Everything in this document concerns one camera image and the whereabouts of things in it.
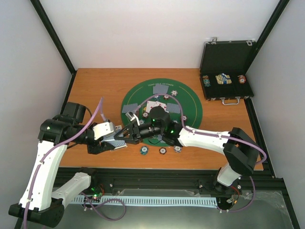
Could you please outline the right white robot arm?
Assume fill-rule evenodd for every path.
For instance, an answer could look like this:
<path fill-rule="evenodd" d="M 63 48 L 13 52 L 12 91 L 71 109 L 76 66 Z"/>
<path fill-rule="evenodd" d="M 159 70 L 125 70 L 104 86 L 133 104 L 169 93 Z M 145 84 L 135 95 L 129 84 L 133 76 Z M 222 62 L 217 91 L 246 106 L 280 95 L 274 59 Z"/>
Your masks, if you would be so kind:
<path fill-rule="evenodd" d="M 140 124 L 133 112 L 126 116 L 130 122 L 114 136 L 128 144 L 138 144 L 154 135 L 160 135 L 169 146 L 197 147 L 220 153 L 227 163 L 220 168 L 213 186 L 216 190 L 231 186 L 239 178 L 252 176 L 259 156 L 257 144 L 240 128 L 229 132 L 204 131 L 183 122 L 176 123 L 170 115 L 157 106 L 150 110 L 148 123 Z"/>

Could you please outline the green blue chip stack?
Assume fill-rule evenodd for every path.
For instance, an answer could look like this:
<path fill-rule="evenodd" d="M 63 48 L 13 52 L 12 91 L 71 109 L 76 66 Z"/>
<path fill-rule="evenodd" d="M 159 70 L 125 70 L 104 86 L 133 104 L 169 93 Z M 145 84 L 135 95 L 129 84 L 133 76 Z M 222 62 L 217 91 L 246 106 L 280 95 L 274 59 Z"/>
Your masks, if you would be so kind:
<path fill-rule="evenodd" d="M 142 146 L 140 148 L 140 154 L 141 155 L 146 155 L 146 154 L 148 154 L 148 152 L 149 152 L 149 148 L 147 146 Z"/>

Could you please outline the red brown chip stack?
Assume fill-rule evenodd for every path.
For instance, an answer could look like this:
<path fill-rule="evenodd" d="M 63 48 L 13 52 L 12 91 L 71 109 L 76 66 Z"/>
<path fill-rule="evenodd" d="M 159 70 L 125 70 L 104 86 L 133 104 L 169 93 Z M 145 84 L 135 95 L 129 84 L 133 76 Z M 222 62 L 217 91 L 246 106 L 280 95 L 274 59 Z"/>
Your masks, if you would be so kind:
<path fill-rule="evenodd" d="M 166 152 L 167 152 L 167 150 L 166 150 L 166 148 L 164 148 L 164 147 L 161 147 L 161 148 L 159 149 L 159 153 L 162 154 L 162 155 L 166 154 Z"/>

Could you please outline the grey card deck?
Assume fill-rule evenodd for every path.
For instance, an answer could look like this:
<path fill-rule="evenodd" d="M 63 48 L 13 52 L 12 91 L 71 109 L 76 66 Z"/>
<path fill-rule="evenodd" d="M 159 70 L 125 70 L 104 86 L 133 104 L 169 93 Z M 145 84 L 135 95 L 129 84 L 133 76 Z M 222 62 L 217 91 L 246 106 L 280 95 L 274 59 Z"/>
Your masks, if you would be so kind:
<path fill-rule="evenodd" d="M 104 151 L 113 151 L 127 146 L 126 142 L 123 140 L 115 140 L 113 135 L 106 136 L 102 140 Z"/>

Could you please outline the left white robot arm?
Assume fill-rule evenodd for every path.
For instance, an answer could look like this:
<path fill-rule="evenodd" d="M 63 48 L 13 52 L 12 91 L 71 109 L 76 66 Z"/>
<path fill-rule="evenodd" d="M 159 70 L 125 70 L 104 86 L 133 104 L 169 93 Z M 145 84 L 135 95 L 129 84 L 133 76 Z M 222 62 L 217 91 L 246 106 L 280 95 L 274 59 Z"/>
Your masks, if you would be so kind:
<path fill-rule="evenodd" d="M 65 208 L 79 193 L 98 189 L 99 180 L 95 177 L 95 170 L 82 167 L 59 189 L 52 190 L 61 159 L 70 142 L 86 145 L 89 154 L 113 149 L 112 145 L 102 142 L 103 137 L 115 131 L 113 123 L 108 120 L 101 124 L 93 122 L 97 113 L 103 113 L 102 104 L 103 101 L 99 101 L 85 125 L 82 122 L 87 107 L 71 102 L 65 105 L 62 114 L 41 124 L 30 180 L 20 201 L 9 208 L 9 215 L 23 220 L 23 229 L 28 227 L 28 222 L 56 227 Z"/>

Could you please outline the purple white chip stack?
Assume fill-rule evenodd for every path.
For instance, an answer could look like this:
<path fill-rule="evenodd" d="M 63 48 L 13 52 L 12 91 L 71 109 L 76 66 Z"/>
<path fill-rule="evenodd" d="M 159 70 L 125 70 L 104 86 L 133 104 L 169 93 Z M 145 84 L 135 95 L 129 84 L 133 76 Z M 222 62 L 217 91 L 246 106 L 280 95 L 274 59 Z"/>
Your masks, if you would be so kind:
<path fill-rule="evenodd" d="M 173 149 L 176 153 L 180 153 L 182 151 L 182 146 L 174 146 Z"/>

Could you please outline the blue backed playing card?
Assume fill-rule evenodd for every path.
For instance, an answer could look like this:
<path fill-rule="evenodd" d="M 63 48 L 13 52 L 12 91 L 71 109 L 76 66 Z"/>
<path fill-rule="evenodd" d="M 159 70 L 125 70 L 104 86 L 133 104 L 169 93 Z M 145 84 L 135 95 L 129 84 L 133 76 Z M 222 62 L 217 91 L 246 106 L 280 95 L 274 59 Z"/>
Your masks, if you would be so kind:
<path fill-rule="evenodd" d="M 131 106 L 131 104 L 124 105 L 122 108 L 122 114 L 132 112 L 133 114 L 137 112 L 138 106 Z"/>

